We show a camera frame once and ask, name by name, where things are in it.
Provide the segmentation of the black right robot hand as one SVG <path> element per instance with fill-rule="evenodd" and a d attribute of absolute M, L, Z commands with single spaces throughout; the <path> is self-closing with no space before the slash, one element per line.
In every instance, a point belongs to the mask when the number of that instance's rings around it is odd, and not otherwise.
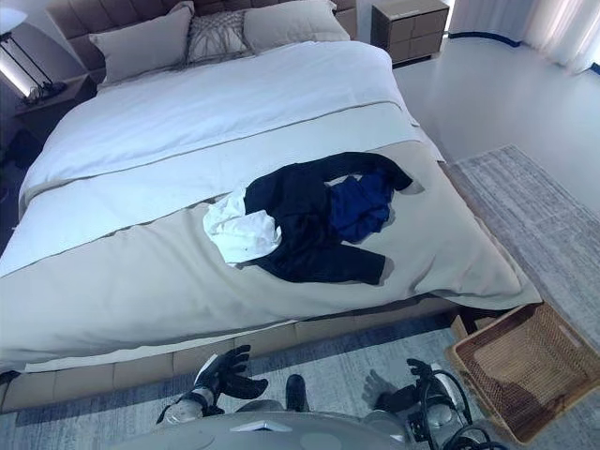
<path fill-rule="evenodd" d="M 411 374 L 416 378 L 416 389 L 423 389 L 435 382 L 434 368 L 431 365 L 414 358 L 409 358 L 407 364 Z"/>

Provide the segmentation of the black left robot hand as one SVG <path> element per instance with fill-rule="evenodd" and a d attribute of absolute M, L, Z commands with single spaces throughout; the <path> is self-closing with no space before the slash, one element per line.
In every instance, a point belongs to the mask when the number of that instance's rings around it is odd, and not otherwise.
<path fill-rule="evenodd" d="M 201 367 L 194 380 L 193 392 L 206 396 L 217 404 L 223 394 L 231 398 L 258 398 L 267 388 L 266 379 L 253 380 L 244 375 L 249 360 L 250 345 L 242 345 L 224 354 L 213 354 Z"/>

